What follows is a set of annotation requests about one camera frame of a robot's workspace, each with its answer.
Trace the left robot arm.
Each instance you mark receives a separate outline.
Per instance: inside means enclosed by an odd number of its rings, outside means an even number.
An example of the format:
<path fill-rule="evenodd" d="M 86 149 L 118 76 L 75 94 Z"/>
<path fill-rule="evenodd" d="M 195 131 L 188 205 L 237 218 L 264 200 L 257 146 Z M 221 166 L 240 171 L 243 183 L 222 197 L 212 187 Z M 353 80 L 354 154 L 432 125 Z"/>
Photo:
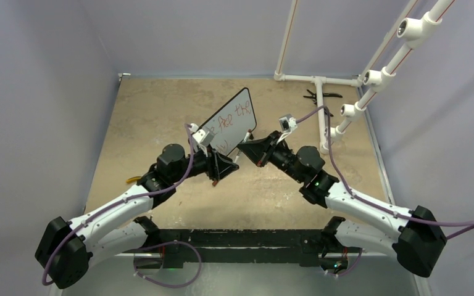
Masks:
<path fill-rule="evenodd" d="M 149 171 L 126 192 L 96 210 L 71 220 L 51 220 L 35 252 L 43 267 L 41 282 L 66 289 L 90 267 L 128 250 L 152 252 L 177 245 L 142 214 L 164 203 L 187 178 L 206 174 L 220 181 L 239 168 L 231 158 L 209 147 L 185 154 L 179 144 L 165 146 Z"/>

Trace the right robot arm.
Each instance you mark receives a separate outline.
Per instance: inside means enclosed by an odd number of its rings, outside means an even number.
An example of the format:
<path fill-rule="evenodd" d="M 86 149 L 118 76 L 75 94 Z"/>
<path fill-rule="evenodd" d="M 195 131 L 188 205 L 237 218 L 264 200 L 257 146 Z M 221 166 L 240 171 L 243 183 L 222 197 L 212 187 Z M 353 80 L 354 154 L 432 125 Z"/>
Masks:
<path fill-rule="evenodd" d="M 257 167 L 271 163 L 300 183 L 310 204 L 339 211 L 361 224 L 334 216 L 322 231 L 323 252 L 360 248 L 395 259 L 414 275 L 428 278 L 447 243 L 432 212 L 391 205 L 352 189 L 327 173 L 314 146 L 293 152 L 274 131 L 266 138 L 241 142 L 237 148 Z"/>

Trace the small black-framed whiteboard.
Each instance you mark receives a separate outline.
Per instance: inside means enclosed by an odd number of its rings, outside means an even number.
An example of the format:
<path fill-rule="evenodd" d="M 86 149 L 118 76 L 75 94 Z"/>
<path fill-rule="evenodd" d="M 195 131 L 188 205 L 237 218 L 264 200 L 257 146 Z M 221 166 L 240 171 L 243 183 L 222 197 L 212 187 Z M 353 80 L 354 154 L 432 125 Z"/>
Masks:
<path fill-rule="evenodd" d="M 214 133 L 212 148 L 226 156 L 244 139 L 246 133 L 254 131 L 257 119 L 249 88 L 238 91 L 228 102 L 211 115 L 201 128 Z"/>

